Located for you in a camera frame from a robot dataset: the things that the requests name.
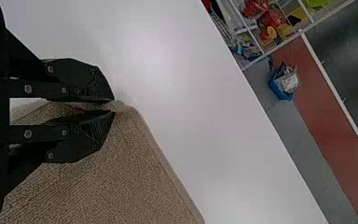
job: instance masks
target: store shelf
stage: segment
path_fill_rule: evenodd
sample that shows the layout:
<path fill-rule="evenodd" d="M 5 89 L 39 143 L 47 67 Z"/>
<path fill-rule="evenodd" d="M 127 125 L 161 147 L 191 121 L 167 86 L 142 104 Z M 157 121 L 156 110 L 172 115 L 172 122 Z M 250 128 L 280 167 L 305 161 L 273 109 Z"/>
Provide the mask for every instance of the store shelf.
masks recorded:
<path fill-rule="evenodd" d="M 279 6 L 289 22 L 290 20 L 288 17 L 290 18 L 292 14 L 298 14 L 298 12 L 300 12 L 299 14 L 302 16 L 296 15 L 296 17 L 301 18 L 301 22 L 298 22 L 294 26 L 293 24 L 288 26 L 291 27 L 291 29 L 293 28 L 293 30 L 290 29 L 289 32 L 285 32 L 283 34 L 284 36 L 281 36 L 281 38 L 276 38 L 268 43 L 265 43 L 261 39 L 260 35 L 262 31 L 258 27 L 256 19 L 248 20 L 241 15 L 240 5 L 243 1 L 244 0 L 217 0 L 218 5 L 222 9 L 226 23 L 219 19 L 220 21 L 217 22 L 218 24 L 216 24 L 216 26 L 219 28 L 226 43 L 229 43 L 229 41 L 232 40 L 232 36 L 239 36 L 244 33 L 248 34 L 254 40 L 262 53 L 262 56 L 254 61 L 249 62 L 243 59 L 240 55 L 233 53 L 240 68 L 246 70 L 248 67 L 261 61 L 277 49 L 296 39 L 301 34 L 304 34 L 319 22 L 324 21 L 339 12 L 342 8 L 355 0 L 333 0 L 329 4 L 317 9 L 307 7 L 304 0 L 270 0 L 270 3 Z"/>
<path fill-rule="evenodd" d="M 312 16 L 314 21 L 319 20 L 321 17 L 329 14 L 329 12 L 332 12 L 336 10 L 337 8 L 341 8 L 341 6 L 346 6 L 350 4 L 352 1 L 349 0 L 333 0 L 329 4 L 324 5 L 322 7 L 307 7 L 307 4 L 305 2 L 305 8 L 308 10 L 309 14 Z"/>

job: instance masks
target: white surface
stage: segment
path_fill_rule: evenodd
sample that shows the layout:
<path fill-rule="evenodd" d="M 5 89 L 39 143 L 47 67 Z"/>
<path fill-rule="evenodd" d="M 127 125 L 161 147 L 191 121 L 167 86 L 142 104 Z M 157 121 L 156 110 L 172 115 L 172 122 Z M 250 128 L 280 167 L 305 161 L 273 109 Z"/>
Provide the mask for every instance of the white surface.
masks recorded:
<path fill-rule="evenodd" d="M 350 122 L 354 132 L 356 133 L 358 137 L 358 128 L 356 123 L 354 122 L 353 118 L 351 117 L 350 112 L 348 111 L 347 107 L 345 106 L 344 102 L 341 100 L 341 97 L 338 94 L 338 91 L 336 90 L 336 87 L 334 86 L 333 82 L 330 79 L 330 76 L 327 74 L 326 70 L 324 69 L 324 66 L 322 65 L 321 61 L 319 60 L 318 56 L 316 55 L 315 51 L 313 50 L 312 45 L 310 44 L 307 37 L 302 34 L 301 38 L 303 39 L 305 45 L 307 46 L 308 50 L 310 51 L 310 54 L 312 55 L 313 60 L 315 60 L 316 64 L 319 67 L 319 70 L 321 70 L 322 74 L 324 75 L 324 79 L 326 80 L 328 86 L 330 87 L 331 92 L 334 94 L 334 96 L 337 99 L 337 102 L 339 106 L 341 107 L 342 111 L 344 112 L 345 116 L 347 117 L 348 121 Z"/>
<path fill-rule="evenodd" d="M 206 223 L 326 223 L 198 0 L 2 0 L 39 57 L 98 64 Z"/>

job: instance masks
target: red floor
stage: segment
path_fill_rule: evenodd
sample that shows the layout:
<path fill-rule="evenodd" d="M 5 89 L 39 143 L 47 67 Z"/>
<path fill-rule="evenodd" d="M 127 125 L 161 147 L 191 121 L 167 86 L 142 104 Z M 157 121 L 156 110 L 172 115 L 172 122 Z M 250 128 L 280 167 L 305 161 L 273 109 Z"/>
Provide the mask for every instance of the red floor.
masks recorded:
<path fill-rule="evenodd" d="M 299 37 L 272 54 L 275 64 L 297 65 L 295 104 L 358 215 L 358 137 Z"/>

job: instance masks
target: carpet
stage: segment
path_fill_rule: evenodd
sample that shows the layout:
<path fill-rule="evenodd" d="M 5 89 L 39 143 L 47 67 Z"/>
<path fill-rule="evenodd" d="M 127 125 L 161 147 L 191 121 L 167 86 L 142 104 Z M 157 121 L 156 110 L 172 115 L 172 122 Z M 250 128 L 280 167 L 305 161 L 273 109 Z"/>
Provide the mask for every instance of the carpet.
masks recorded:
<path fill-rule="evenodd" d="M 29 106 L 12 124 L 38 124 L 97 105 Z M 142 116 L 121 103 L 103 148 L 71 164 L 42 164 L 5 199 L 0 223 L 204 223 Z"/>

